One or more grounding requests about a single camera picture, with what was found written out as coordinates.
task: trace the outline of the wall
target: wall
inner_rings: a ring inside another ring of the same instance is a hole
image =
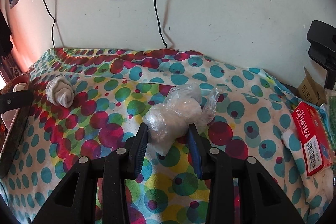
[[[162,48],[153,0],[46,0],[56,16],[56,47]],[[315,80],[326,72],[308,57],[312,20],[336,26],[336,0],[157,0],[167,41],[239,67],[261,67],[298,86],[306,66]],[[26,69],[52,47],[42,0],[20,0],[7,16],[14,55]]]

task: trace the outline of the crumpled plastic bag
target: crumpled plastic bag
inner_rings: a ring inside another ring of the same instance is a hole
[[[191,123],[202,133],[215,117],[216,102],[224,90],[223,87],[215,87],[203,110],[200,105],[201,89],[196,83],[172,88],[163,104],[153,105],[143,121],[148,126],[149,143],[156,152],[161,156],[167,155],[175,139],[184,136]]]

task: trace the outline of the silver rivet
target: silver rivet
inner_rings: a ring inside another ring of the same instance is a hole
[[[122,155],[122,154],[125,154],[126,153],[126,149],[125,148],[118,148],[117,149],[117,154],[118,155]]]
[[[255,164],[257,162],[257,159],[255,157],[248,157],[247,161],[251,164]]]
[[[210,148],[209,152],[213,155],[217,155],[219,153],[219,149],[218,148]]]
[[[88,160],[89,160],[89,159],[88,159],[87,157],[84,156],[84,157],[80,157],[78,161],[79,161],[80,164],[84,164],[84,163],[86,163]]]

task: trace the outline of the cardboard box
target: cardboard box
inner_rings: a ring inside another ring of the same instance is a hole
[[[327,130],[319,112],[305,102],[300,102],[292,113],[298,139],[302,144],[307,175],[333,165],[336,162]]]
[[[322,105],[326,102],[324,88],[313,80],[305,67],[304,72],[306,77],[298,87],[300,98],[313,105]]]

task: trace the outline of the white barcode label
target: white barcode label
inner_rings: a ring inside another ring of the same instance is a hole
[[[305,143],[304,150],[307,158],[308,173],[310,173],[322,165],[321,152],[316,136]]]

